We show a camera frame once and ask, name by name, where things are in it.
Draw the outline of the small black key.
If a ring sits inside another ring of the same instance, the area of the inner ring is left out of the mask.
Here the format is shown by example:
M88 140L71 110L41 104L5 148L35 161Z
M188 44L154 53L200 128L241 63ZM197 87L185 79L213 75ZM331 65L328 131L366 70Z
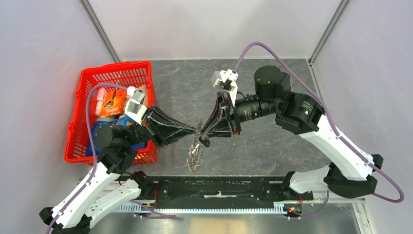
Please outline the small black key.
M209 139L202 139L201 137L199 138L199 141L206 147L208 148L210 146L210 140Z

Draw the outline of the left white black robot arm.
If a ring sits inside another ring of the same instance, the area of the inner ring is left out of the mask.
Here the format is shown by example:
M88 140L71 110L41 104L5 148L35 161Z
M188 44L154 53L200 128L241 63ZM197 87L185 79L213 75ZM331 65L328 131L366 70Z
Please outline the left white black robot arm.
M129 104L125 115L132 119L131 125L104 124L89 133L94 164L65 199L41 210L47 233L87 234L124 202L149 198L153 182L142 171L133 173L107 195L100 197L100 193L132 165L137 155L133 145L152 141L156 147L163 147L196 133L195 127L171 118L158 106Z

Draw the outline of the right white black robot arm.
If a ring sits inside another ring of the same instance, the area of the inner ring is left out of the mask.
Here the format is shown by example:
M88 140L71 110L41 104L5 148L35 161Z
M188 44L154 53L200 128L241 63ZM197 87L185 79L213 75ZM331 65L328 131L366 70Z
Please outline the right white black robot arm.
M232 70L215 71L211 82L218 89L215 108L201 130L200 142L208 147L213 137L232 137L241 123L275 115L275 123L316 146L330 164L307 172L290 171L281 183L281 200L297 199L312 191L331 191L344 198L375 192L372 173L381 168L383 157L363 153L342 134L334 131L325 109L311 96L291 91L290 76L276 66L263 66L254 74L255 94L237 98L238 75Z

